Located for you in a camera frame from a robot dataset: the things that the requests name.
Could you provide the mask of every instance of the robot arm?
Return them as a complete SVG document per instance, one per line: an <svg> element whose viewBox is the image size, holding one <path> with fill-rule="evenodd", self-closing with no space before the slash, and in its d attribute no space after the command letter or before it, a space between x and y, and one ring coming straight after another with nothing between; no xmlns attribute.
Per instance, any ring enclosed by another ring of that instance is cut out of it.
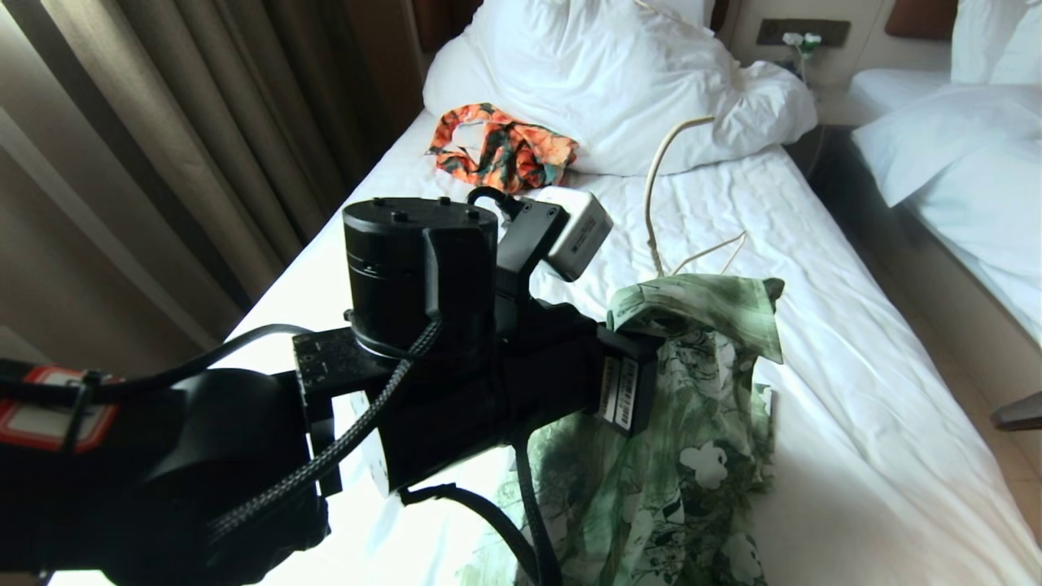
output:
<svg viewBox="0 0 1042 586"><path fill-rule="evenodd" d="M292 372L203 370L210 352L105 384L0 362L0 524L15 538L0 547L0 571L100 568L125 586L257 582L322 541L337 464L371 431L382 446L377 485L415 502L436 494L407 487L455 462L571 413L597 416L602 394L623 384L610 364L637 365L632 423L616 429L639 433L659 342L528 293L541 262L574 278L611 229L589 194L556 194L572 196L584 202L575 214L539 198L513 205L502 242L493 214L447 198L347 206L351 326L299 333ZM373 408L334 439L330 401L347 393Z"/></svg>

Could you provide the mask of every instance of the headboard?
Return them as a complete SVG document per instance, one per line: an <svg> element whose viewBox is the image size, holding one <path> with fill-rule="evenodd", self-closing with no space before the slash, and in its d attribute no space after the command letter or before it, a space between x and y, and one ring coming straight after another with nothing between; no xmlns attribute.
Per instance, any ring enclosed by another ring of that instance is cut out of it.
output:
<svg viewBox="0 0 1042 586"><path fill-rule="evenodd" d="M716 0L710 28L720 32L727 17L728 0ZM416 15L416 31L420 38L420 49L433 53L453 36L463 32L470 24L474 10L481 0L413 0Z"/></svg>
<svg viewBox="0 0 1042 586"><path fill-rule="evenodd" d="M896 0L884 30L891 36L951 41L959 0Z"/></svg>

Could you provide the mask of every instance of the power cord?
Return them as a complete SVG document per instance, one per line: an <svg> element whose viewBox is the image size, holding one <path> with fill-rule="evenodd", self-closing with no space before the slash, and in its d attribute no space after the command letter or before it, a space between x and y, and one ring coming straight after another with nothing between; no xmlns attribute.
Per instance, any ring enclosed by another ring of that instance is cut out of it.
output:
<svg viewBox="0 0 1042 586"><path fill-rule="evenodd" d="M654 157L651 160L651 168L648 169L647 180L644 182L644 224L647 226L648 230L648 249L651 251L651 261L654 262L654 270L655 273L659 274L660 278L666 276L666 269L663 268L662 265L662 257L660 257L659 254L659 242L658 240L655 240L654 236L654 224L651 221L651 191L652 188L654 188L655 176L659 174L659 166L662 165L662 160L666 155L666 151L669 150L669 145L673 142L673 139L675 139L677 135L679 135L684 130L687 130L688 128L694 128L696 126L709 124L714 120L716 120L716 117L706 116L704 118L695 118L692 120L686 120L684 122L680 122L676 126L673 126L673 128L670 129L670 131L666 135L666 138L662 140L662 143L659 145L659 150L655 151ZM723 269L720 271L720 273L723 274L724 272L727 272L727 269L730 267L731 262L734 262L735 257L737 257L739 250L742 249L742 246L745 244L745 239L746 239L746 233L745 230L742 230L742 234L738 235L737 237L730 240L721 242L720 244L717 244L712 248L702 250L701 252L697 252L695 254L692 254L691 257L688 257L683 262L680 262L680 264L677 265L676 268L670 271L669 274L674 275L680 271L684 265L687 265L691 261L704 257L705 254L718 250L733 242L738 242L738 247L735 248L735 251L731 253L730 258L727 259L727 263L723 266Z"/></svg>
<svg viewBox="0 0 1042 586"><path fill-rule="evenodd" d="M821 130L818 133L818 144L814 148L814 157L811 160L811 165L807 168L807 180L810 181L811 177L814 176L814 172L818 169L818 163L821 161L821 152L825 147L825 140L828 138L827 131L825 130L825 125L819 125Z"/></svg>

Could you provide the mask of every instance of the beige curtain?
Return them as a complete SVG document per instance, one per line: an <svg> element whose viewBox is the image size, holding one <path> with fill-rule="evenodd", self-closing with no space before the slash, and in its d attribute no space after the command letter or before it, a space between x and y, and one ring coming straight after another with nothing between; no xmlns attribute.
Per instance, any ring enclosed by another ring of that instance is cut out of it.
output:
<svg viewBox="0 0 1042 586"><path fill-rule="evenodd" d="M215 345L396 136L337 2L4 4L0 358Z"/></svg>

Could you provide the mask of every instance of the red label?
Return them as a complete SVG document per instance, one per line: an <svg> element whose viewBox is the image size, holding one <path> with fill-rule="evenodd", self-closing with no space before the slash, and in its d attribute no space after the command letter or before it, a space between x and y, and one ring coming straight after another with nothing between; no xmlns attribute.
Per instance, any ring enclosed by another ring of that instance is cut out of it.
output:
<svg viewBox="0 0 1042 586"><path fill-rule="evenodd" d="M25 376L25 382L78 386L84 374L82 370L38 366ZM101 444L118 410L119 407L116 405L92 405L86 408L76 442L76 454ZM0 400L0 442L3 443L57 451L61 447L70 421L72 421L72 408L44 407L10 399Z"/></svg>

